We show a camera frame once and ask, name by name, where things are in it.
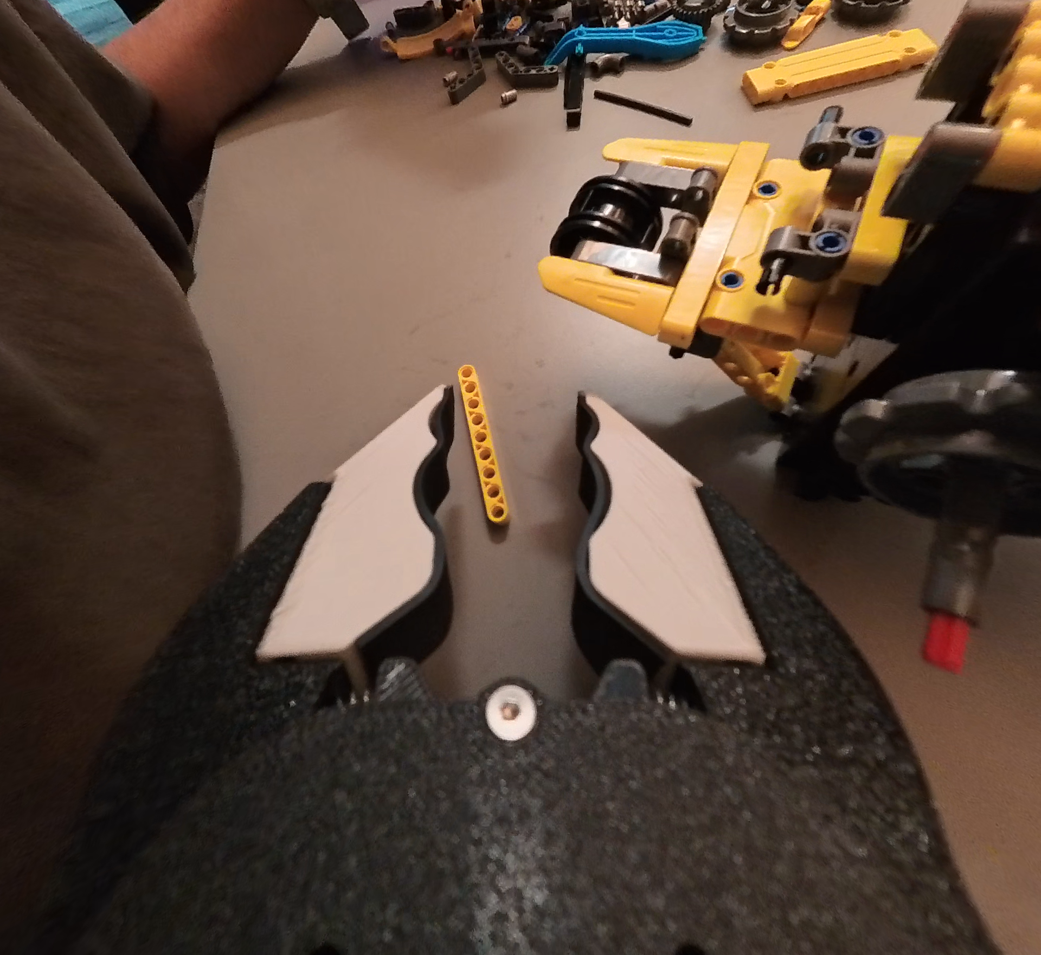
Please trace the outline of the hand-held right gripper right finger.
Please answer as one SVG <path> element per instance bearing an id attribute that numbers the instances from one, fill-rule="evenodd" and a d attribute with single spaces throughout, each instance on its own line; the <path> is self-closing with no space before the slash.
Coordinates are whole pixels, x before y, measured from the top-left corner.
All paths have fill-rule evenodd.
<path id="1" fill-rule="evenodd" d="M 599 395 L 577 397 L 579 495 L 572 628 L 596 674 L 629 660 L 684 696 L 692 667 L 765 665 L 701 481 Z"/>

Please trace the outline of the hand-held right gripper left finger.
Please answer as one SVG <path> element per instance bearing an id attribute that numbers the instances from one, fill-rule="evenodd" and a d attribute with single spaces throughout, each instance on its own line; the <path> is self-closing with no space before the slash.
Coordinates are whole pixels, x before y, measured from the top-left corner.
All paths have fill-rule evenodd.
<path id="1" fill-rule="evenodd" d="M 336 469 L 259 662 L 337 662 L 363 693 L 382 662 L 423 662 L 445 640 L 452 590 L 436 513 L 453 439 L 454 393 L 440 385 Z"/>

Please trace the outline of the yellow perforated toy beam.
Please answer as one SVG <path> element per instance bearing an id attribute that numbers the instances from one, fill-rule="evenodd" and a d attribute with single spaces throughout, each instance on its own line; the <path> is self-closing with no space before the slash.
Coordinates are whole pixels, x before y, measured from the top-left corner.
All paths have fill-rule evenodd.
<path id="1" fill-rule="evenodd" d="M 480 379 L 474 365 L 459 367 L 458 385 L 485 516 L 491 524 L 504 527 L 510 521 L 510 509 L 503 488 Z"/>

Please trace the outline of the person's left forearm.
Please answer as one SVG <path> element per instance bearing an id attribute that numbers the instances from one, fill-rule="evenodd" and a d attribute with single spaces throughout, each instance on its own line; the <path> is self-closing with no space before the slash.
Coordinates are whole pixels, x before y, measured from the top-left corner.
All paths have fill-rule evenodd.
<path id="1" fill-rule="evenodd" d="M 146 90 L 166 164 L 188 167 L 316 25 L 305 0 L 164 0 L 103 49 Z"/>

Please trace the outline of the blue plastic curved part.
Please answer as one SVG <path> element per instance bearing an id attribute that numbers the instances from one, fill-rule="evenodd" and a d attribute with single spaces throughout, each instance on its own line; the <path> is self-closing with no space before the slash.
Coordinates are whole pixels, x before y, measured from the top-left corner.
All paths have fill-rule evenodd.
<path id="1" fill-rule="evenodd" d="M 633 27 L 579 27 L 568 31 L 544 60 L 559 66 L 581 51 L 586 56 L 626 54 L 653 62 L 678 62 L 696 56 L 706 41 L 700 25 L 668 20 Z"/>

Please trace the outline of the thin black rod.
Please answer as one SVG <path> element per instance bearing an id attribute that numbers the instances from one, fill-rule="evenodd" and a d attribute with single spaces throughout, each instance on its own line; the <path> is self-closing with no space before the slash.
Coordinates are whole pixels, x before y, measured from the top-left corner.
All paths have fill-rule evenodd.
<path id="1" fill-rule="evenodd" d="M 593 99 L 631 112 L 644 114 L 655 117 L 683 128 L 690 128 L 693 124 L 693 118 L 688 114 L 681 114 L 668 107 L 630 98 L 630 96 L 626 96 L 617 92 L 611 92 L 598 87 L 593 90 Z"/>

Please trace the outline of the yellow brick-built vehicle model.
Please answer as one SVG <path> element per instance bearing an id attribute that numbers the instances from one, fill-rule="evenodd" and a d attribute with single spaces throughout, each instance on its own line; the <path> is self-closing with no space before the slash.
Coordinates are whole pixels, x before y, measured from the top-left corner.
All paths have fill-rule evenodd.
<path id="1" fill-rule="evenodd" d="M 1002 535 L 1039 538 L 1039 0 L 970 0 L 919 139 L 830 106 L 799 157 L 619 139 L 544 290 L 714 362 L 788 418 L 799 496 L 935 523 L 922 657 L 960 673 Z"/>

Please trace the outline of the person's olive clothing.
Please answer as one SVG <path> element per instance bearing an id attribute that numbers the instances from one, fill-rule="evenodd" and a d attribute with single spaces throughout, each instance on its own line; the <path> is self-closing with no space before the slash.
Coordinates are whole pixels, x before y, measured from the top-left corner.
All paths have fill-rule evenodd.
<path id="1" fill-rule="evenodd" d="M 47 0 L 1 8 L 5 937 L 119 704 L 230 558 L 240 480 L 154 92 Z"/>

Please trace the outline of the small yellow panel piece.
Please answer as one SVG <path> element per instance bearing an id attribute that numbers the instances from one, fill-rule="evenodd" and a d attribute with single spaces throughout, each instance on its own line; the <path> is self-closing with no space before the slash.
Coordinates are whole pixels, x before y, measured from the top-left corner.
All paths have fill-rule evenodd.
<path id="1" fill-rule="evenodd" d="M 811 0 L 782 37 L 782 49 L 793 51 L 817 29 L 830 12 L 832 0 Z"/>

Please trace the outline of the long yellow ribbed panel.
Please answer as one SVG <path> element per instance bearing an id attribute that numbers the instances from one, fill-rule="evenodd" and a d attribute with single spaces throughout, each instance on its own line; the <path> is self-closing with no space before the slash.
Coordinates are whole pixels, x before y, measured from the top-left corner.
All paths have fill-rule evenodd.
<path id="1" fill-rule="evenodd" d="M 763 62 L 744 72 L 740 87 L 751 104 L 773 104 L 902 74 L 938 51 L 920 29 L 891 30 Z"/>

